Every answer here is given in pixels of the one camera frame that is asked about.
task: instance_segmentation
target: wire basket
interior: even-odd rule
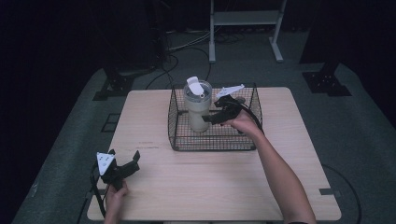
[[[211,84],[212,105],[209,114],[218,113],[221,108],[213,104],[217,101],[216,94],[222,87],[236,86],[233,84]],[[243,151],[254,150],[253,142],[243,133],[229,125],[209,125],[203,133],[194,132],[189,125],[189,111],[184,104],[184,85],[174,85],[168,113],[168,136],[172,149],[176,151]],[[255,114],[262,124],[262,109],[256,84],[245,84],[245,88],[231,94],[233,98],[245,98],[245,105]]]

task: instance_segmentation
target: white shelf frame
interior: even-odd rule
[[[283,57],[277,46],[277,38],[282,24],[285,7],[288,0],[283,0],[280,10],[268,11],[229,11],[215,12],[214,0],[210,2],[210,40],[209,40],[209,62],[216,62],[215,26],[218,25],[265,25],[276,26],[274,36],[269,37],[271,48],[278,63],[283,63]]]

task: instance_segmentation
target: wrist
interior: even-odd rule
[[[113,213],[106,213],[105,216],[105,224],[116,224],[119,222],[119,218],[117,216],[117,214],[113,214]]]
[[[251,140],[253,140],[253,142],[256,142],[260,139],[265,138],[265,135],[261,130],[257,129],[254,132],[247,133],[247,137],[249,137]]]

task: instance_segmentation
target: human hand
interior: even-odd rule
[[[118,223],[120,219],[120,210],[122,208],[123,197],[129,192],[125,180],[122,180],[122,188],[116,190],[113,185],[108,186],[106,194],[106,217],[105,224]]]
[[[229,119],[221,125],[231,125],[238,131],[246,134],[248,137],[252,137],[253,134],[262,133],[262,131],[257,127],[254,119],[245,110],[241,110],[235,119]]]

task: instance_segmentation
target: wooden table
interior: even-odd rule
[[[321,195],[329,182],[287,88],[258,88],[267,138],[302,181],[317,220],[337,220],[333,195]],[[169,143],[167,117],[171,91],[131,91],[111,148],[118,165],[139,150],[140,171],[126,179],[122,219],[147,221],[264,221],[282,215],[256,150],[177,152]],[[106,186],[98,184],[99,189]],[[88,218],[103,219],[93,198]]]

